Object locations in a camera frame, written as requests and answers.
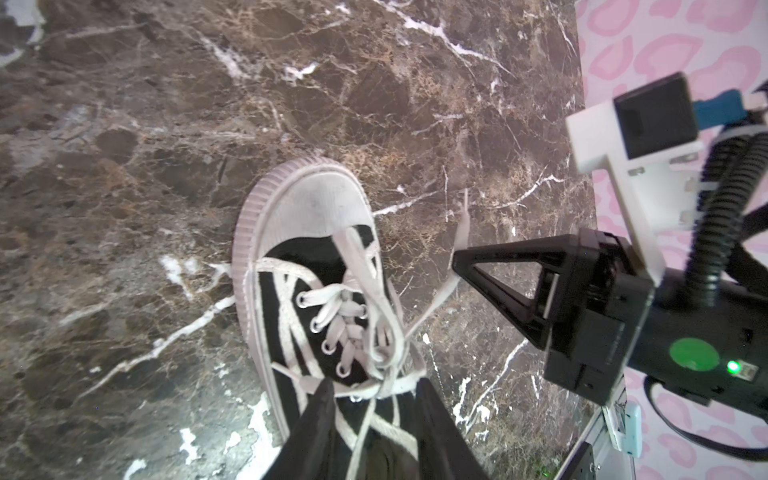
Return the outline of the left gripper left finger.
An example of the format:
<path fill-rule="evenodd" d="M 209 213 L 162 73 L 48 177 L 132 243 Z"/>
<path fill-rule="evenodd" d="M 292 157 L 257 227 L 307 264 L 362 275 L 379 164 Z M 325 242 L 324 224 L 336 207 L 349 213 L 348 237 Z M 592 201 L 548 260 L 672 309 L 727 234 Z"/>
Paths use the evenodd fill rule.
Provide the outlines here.
<path fill-rule="evenodd" d="M 329 479 L 335 445 L 335 413 L 333 383 L 325 379 L 262 479 Z"/>

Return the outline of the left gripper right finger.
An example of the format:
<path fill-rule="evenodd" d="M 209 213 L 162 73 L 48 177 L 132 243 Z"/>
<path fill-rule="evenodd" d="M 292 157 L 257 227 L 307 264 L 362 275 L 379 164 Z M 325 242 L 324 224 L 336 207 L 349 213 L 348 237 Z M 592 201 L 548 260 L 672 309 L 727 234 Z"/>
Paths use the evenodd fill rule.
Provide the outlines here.
<path fill-rule="evenodd" d="M 489 479 L 428 378 L 417 385 L 416 418 L 422 479 Z"/>

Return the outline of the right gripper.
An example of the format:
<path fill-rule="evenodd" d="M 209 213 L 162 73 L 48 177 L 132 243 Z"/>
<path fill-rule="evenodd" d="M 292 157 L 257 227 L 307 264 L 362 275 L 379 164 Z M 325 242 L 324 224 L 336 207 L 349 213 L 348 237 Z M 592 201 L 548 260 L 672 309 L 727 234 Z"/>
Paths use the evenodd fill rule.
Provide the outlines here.
<path fill-rule="evenodd" d="M 534 296 L 476 266 L 486 263 L 538 264 Z M 597 405 L 609 402 L 655 292 L 627 239 L 583 229 L 458 250 L 451 267 L 534 347 L 547 347 L 545 380 Z"/>

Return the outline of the white shoelace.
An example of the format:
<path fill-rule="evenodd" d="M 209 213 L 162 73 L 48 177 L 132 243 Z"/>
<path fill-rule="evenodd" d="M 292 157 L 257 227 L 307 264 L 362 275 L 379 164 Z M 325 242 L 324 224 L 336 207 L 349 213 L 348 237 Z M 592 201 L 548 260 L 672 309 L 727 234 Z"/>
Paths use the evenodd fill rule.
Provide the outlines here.
<path fill-rule="evenodd" d="M 412 342 L 412 335 L 454 292 L 459 277 L 450 273 L 438 288 L 421 316 L 406 323 L 400 297 L 392 283 L 374 271 L 373 254 L 363 246 L 358 231 L 348 227 L 332 235 L 332 241 L 346 265 L 351 280 L 308 290 L 297 296 L 302 306 L 320 306 L 310 321 L 314 332 L 326 333 L 321 350 L 332 353 L 342 346 L 335 376 L 330 379 L 335 401 L 363 403 L 365 410 L 358 431 L 335 419 L 336 432 L 351 437 L 347 479 L 358 477 L 360 459 L 370 430 L 415 452 L 415 439 L 399 424 L 389 424 L 376 413 L 379 401 L 411 393 L 426 376 L 423 357 Z"/>

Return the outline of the black white sneaker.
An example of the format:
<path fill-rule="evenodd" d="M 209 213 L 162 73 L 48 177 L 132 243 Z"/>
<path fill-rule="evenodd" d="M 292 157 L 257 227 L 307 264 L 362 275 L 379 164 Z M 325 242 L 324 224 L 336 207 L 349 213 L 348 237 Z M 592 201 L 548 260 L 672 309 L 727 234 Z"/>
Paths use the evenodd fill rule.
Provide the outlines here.
<path fill-rule="evenodd" d="M 261 178 L 237 221 L 239 324 L 288 437 L 322 381 L 334 389 L 334 479 L 416 479 L 415 392 L 426 366 L 385 278 L 364 189 L 324 158 Z"/>

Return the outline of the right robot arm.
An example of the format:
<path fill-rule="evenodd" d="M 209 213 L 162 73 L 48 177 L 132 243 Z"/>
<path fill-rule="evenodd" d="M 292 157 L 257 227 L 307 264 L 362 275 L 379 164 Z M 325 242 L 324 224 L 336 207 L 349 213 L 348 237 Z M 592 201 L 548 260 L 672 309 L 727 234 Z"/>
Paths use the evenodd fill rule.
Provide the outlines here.
<path fill-rule="evenodd" d="M 660 284 L 629 242 L 576 234 L 455 252 L 453 271 L 546 355 L 544 377 L 606 405 L 626 368 L 699 404 L 767 415 L 767 302 L 730 282 L 711 307 Z"/>

